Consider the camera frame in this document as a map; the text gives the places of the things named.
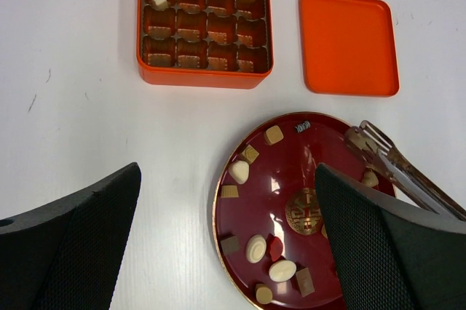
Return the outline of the metal tongs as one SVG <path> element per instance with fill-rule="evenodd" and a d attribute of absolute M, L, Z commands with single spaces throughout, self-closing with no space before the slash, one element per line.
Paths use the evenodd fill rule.
<path fill-rule="evenodd" d="M 377 150 L 360 150 L 353 142 L 356 132 L 373 139 L 378 145 Z M 364 120 L 358 126 L 350 127 L 344 134 L 344 141 L 356 157 L 399 188 L 417 206 L 465 220 L 465 209 L 410 163 L 393 141 L 373 123 Z"/>

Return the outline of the orange box lid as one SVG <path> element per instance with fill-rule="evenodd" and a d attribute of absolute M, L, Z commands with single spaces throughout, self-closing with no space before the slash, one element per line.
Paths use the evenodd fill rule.
<path fill-rule="evenodd" d="M 392 13 L 382 0 L 299 0 L 304 80 L 317 94 L 400 89 Z"/>

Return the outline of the cream cube chocolate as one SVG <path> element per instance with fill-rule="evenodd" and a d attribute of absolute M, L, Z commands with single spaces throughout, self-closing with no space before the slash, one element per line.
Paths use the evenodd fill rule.
<path fill-rule="evenodd" d="M 165 10 L 169 7 L 167 0 L 150 0 L 151 5 L 158 10 Z"/>

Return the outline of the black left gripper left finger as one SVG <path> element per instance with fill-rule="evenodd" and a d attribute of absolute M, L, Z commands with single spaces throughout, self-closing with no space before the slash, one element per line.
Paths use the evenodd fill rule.
<path fill-rule="evenodd" d="M 2 309 L 108 309 L 141 188 L 133 162 L 1 219 Z"/>

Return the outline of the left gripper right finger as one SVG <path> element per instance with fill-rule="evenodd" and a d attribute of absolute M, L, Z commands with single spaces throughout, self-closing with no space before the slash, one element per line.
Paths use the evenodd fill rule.
<path fill-rule="evenodd" d="M 323 163 L 315 190 L 348 309 L 465 308 L 465 222 Z"/>

